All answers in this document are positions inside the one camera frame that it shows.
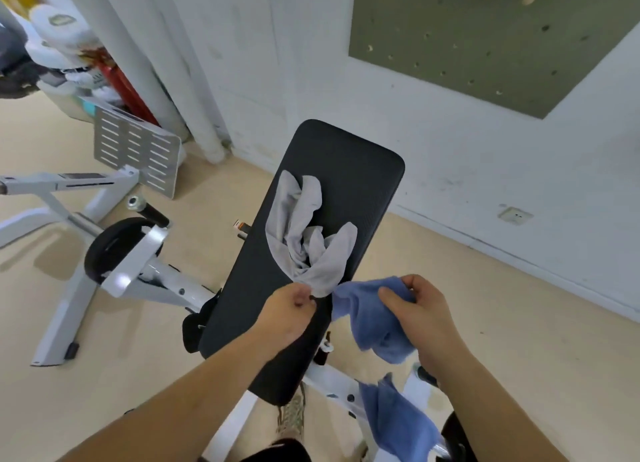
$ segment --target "beige floor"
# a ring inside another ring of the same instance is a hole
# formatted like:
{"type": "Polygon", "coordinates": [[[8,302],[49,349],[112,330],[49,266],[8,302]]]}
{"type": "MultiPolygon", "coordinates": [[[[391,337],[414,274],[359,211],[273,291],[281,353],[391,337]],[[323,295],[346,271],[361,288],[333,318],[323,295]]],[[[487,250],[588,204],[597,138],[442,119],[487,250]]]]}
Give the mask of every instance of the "beige floor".
{"type": "MultiPolygon", "coordinates": [[[[92,159],[92,127],[62,115],[42,95],[0,101],[0,170],[102,170],[92,159]]],[[[145,191],[176,223],[163,257],[215,287],[241,247],[231,229],[251,221],[270,176],[238,159],[211,166],[190,157],[174,201],[145,191]]],[[[63,196],[80,208],[87,193],[63,196]]],[[[0,220],[37,204],[3,197],[0,220]]],[[[119,207],[106,221],[127,215],[119,207]]],[[[75,361],[32,368],[32,354],[71,274],[80,244],[53,225],[0,251],[0,460],[50,461],[195,366],[181,346],[184,313],[171,306],[96,295],[79,335],[75,361]]],[[[638,460],[640,326],[465,248],[387,215],[357,278],[417,272],[449,298],[463,337],[538,425],[572,460],[638,460]]],[[[360,353],[348,324],[332,327],[330,361],[375,381],[389,366],[360,353]]],[[[407,365],[396,367],[402,381],[407,365]]],[[[432,396],[442,423],[450,407],[432,396]]],[[[263,447],[275,409],[259,402],[234,447],[238,460],[263,447]]],[[[316,462],[348,460],[357,428],[312,393],[307,445],[316,462]]]]}

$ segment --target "shoe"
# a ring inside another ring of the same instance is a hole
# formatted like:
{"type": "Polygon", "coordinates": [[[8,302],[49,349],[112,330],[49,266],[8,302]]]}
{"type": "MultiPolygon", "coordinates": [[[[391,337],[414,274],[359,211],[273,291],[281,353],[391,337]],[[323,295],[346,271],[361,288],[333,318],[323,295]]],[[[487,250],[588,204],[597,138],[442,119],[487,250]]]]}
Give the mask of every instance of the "shoe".
{"type": "Polygon", "coordinates": [[[300,383],[291,401],[284,406],[278,407],[277,440],[294,438],[302,442],[305,430],[306,404],[305,386],[304,383],[300,383]]]}

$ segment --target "gray towel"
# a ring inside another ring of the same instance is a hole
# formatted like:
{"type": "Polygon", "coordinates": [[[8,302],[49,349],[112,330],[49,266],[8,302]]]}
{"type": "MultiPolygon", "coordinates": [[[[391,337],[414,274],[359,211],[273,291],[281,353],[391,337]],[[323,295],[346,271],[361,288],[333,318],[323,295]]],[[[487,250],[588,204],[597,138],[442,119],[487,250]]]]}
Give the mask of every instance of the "gray towel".
{"type": "Polygon", "coordinates": [[[320,181],[303,175],[302,189],[286,170],[280,173],[265,233],[273,259],[293,281],[311,287],[311,294],[331,294],[342,276],[358,236],[358,228],[344,224],[334,235],[322,235],[322,226],[309,226],[322,205],[320,181]]]}

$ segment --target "perforated metal plate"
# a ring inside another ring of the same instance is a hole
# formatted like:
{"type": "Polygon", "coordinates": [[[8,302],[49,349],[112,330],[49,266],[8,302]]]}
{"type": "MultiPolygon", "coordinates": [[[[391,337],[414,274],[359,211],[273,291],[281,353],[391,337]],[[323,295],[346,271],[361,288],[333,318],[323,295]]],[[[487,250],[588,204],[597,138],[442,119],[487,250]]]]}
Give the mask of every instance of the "perforated metal plate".
{"type": "Polygon", "coordinates": [[[106,103],[86,98],[95,108],[93,156],[118,170],[130,165],[140,183],[173,199],[180,160],[180,138],[106,103]]]}
{"type": "Polygon", "coordinates": [[[640,21],[640,0],[355,0],[349,55],[543,118],[640,21]]]}

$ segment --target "pegboard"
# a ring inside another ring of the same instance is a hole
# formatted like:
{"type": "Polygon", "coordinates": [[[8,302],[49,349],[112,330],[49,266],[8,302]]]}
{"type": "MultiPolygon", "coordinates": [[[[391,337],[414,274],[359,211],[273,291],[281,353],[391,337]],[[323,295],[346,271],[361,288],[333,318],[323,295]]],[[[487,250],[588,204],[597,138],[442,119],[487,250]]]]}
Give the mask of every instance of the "pegboard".
{"type": "Polygon", "coordinates": [[[355,0],[349,55],[544,118],[638,21],[640,0],[355,0]]]}

